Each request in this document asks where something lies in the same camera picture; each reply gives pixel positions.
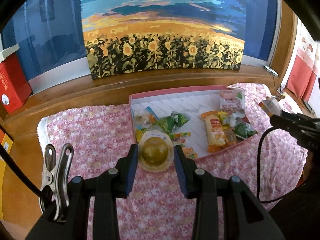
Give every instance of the metal spring clamp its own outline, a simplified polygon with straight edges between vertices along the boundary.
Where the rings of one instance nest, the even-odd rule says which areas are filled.
[[[60,158],[56,164],[56,150],[52,144],[45,148],[44,164],[42,168],[41,191],[47,194],[49,199],[54,196],[56,202],[56,213],[53,221],[64,222],[69,198],[67,193],[67,183],[69,170],[73,158],[73,147],[66,143],[61,150]],[[44,200],[39,198],[41,212],[47,208]]]

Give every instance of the floral curtain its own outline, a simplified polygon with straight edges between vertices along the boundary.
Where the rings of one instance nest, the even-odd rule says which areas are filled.
[[[301,26],[298,52],[287,82],[297,98],[309,101],[319,69],[320,44]]]

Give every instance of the floral tablecloth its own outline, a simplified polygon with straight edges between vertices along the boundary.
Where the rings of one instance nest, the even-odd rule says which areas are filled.
[[[258,103],[270,96],[270,91],[262,84],[236,86],[246,90],[246,115],[259,134],[231,150],[196,160],[196,164],[220,178],[238,175],[255,193],[258,143],[262,133],[271,127]],[[284,107],[291,111],[289,105]],[[84,179],[100,175],[126,156],[134,142],[129,105],[62,111],[43,118],[38,125],[38,135],[42,149],[51,143],[60,153],[65,143],[73,145],[75,154],[69,179],[78,175]],[[292,190],[301,176],[306,156],[307,151],[297,146],[296,139],[289,133],[271,132],[261,152],[260,198],[274,199]],[[89,211],[88,240],[92,239],[93,203],[94,198]],[[265,207],[269,210],[274,205]],[[149,173],[138,167],[129,198],[117,199],[120,238],[191,239],[195,206],[195,200],[183,197],[174,165],[164,173]],[[219,202],[220,239],[223,239],[222,214]]]

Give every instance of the painting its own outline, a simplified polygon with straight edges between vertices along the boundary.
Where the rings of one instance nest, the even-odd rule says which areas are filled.
[[[245,0],[81,0],[81,16],[93,79],[241,65]]]

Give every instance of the metal bolt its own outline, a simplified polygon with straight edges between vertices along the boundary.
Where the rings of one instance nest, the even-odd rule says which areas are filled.
[[[231,180],[235,183],[239,183],[241,181],[241,179],[238,176],[232,176]]]
[[[72,179],[73,183],[79,183],[81,181],[81,177],[80,176],[76,176]]]
[[[108,172],[109,172],[109,174],[111,174],[111,175],[116,175],[116,174],[118,173],[118,169],[116,169],[116,168],[111,168]]]
[[[203,174],[204,174],[204,170],[203,170],[203,169],[196,169],[196,170],[195,170],[195,173],[196,173],[197,175],[203,175]]]

